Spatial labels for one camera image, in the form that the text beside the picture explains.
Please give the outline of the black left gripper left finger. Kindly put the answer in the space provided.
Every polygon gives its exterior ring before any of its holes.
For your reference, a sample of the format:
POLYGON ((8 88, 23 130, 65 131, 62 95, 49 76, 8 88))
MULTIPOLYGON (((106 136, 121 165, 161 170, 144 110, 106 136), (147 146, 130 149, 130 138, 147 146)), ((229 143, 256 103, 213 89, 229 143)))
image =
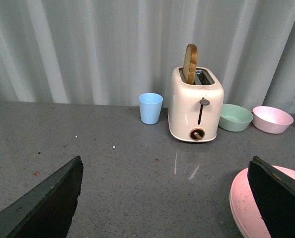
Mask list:
POLYGON ((83 163, 76 156, 0 211, 0 238, 65 238, 81 192, 83 163))

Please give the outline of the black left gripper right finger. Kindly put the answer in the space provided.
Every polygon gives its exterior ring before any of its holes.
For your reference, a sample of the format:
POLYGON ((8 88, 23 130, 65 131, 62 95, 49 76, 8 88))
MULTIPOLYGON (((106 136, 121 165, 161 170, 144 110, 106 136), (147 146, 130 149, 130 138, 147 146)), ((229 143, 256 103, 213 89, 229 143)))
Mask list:
POLYGON ((295 238, 295 179, 258 156, 250 161, 247 178, 271 237, 295 238))

